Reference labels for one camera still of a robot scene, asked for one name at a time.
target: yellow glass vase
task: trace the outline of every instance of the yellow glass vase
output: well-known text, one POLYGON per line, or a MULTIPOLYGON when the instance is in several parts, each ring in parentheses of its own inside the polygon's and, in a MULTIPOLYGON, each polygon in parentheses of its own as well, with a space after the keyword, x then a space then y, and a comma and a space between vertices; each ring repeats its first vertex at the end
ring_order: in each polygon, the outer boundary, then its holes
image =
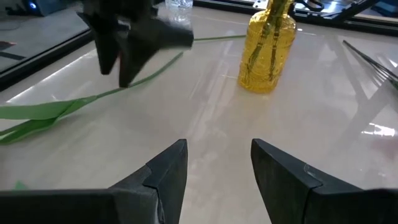
POLYGON ((287 13, 293 0, 269 0, 265 11, 250 19, 238 82, 256 93, 269 93, 278 79, 296 33, 287 13))

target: black robotic claw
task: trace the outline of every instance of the black robotic claw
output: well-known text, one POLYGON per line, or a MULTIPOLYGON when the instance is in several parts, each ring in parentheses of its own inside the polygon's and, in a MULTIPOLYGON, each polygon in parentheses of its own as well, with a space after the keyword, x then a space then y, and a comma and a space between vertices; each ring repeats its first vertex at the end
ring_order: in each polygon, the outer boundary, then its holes
POLYGON ((83 8, 78 15, 94 35, 101 73, 109 74, 120 56, 120 87, 128 87, 158 50, 192 46, 192 30, 155 18, 151 0, 84 0, 83 8))
POLYGON ((187 141, 178 140, 108 189, 0 192, 12 223, 177 224, 187 182, 187 141))
POLYGON ((251 159, 272 224, 375 224, 398 220, 397 190, 362 190, 260 140, 251 159))

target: black frame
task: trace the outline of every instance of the black frame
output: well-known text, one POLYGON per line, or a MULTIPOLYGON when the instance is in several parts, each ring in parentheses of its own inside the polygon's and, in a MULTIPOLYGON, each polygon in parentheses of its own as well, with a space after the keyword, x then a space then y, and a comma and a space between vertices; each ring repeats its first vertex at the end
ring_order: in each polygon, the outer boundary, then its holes
MULTIPOLYGON (((193 0, 193 5, 222 11, 253 15, 262 9, 253 8, 253 2, 240 0, 193 0)), ((352 17, 345 21, 321 18, 324 12, 310 12, 303 9, 290 10, 289 14, 297 21, 306 24, 355 30, 372 34, 398 37, 398 23, 370 18, 352 17)))
MULTIPOLYGON (((164 0, 155 0, 154 2, 157 4, 162 1, 164 0)), ((242 0, 193 0, 193 5, 196 7, 205 7, 248 15, 253 15, 260 11, 260 9, 256 9, 252 6, 253 2, 242 0)), ((322 18, 322 16, 325 15, 323 12, 309 12, 303 9, 293 10, 293 8, 290 10, 289 14, 297 22, 398 37, 398 25, 391 21, 382 21, 363 17, 351 17, 345 21, 336 21, 322 18)), ((9 88, 13 84, 21 81, 47 65, 50 65, 54 61, 82 47, 92 40, 93 36, 91 31, 84 30, 51 49, 33 57, 25 58, 19 63, 0 71, 0 91, 9 88)))
POLYGON ((54 63, 85 44, 88 44, 92 40, 93 36, 91 31, 87 28, 87 30, 81 31, 77 35, 74 35, 50 49, 33 57, 27 57, 5 68, 3 71, 0 71, 0 91, 9 88, 29 75, 54 63))

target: glossy surface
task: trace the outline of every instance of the glossy surface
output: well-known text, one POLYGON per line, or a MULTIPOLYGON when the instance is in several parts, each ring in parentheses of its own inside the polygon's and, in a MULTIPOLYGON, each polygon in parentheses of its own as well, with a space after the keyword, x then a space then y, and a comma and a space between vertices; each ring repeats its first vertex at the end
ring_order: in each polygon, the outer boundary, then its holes
MULTIPOLYGON (((196 37, 246 32, 250 16, 193 9, 196 37)), ((395 69, 392 37, 297 24, 298 32, 270 95, 237 84, 244 40, 195 43, 149 83, 83 108, 56 127, 1 147, 0 188, 109 187, 179 138, 188 139, 188 182, 180 223, 269 223, 250 160, 262 138, 358 187, 398 187, 398 94, 341 42, 395 69)), ((27 105, 102 93, 93 45, 2 92, 27 105)), ((178 50, 156 55, 138 78, 178 50)), ((2 129, 11 122, 0 121, 2 129)))

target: white tabletop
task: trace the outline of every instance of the white tabletop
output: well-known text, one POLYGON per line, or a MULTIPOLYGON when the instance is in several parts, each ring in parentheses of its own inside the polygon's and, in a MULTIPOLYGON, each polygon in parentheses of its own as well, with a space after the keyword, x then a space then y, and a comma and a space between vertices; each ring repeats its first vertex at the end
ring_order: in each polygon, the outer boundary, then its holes
MULTIPOLYGON (((245 34, 250 16, 194 8, 195 37, 245 34)), ((180 138, 188 182, 180 223, 267 223, 250 160, 252 138, 364 189, 398 187, 398 94, 341 44, 397 69, 392 37, 298 24, 270 95, 237 85, 244 39, 195 43, 166 72, 103 98, 50 131, 0 150, 0 188, 104 188, 180 138)), ((136 80, 179 50, 157 54, 136 80)), ((100 75, 94 45, 2 93, 7 104, 67 100, 117 88, 100 75)), ((2 129, 9 121, 0 121, 2 129)))

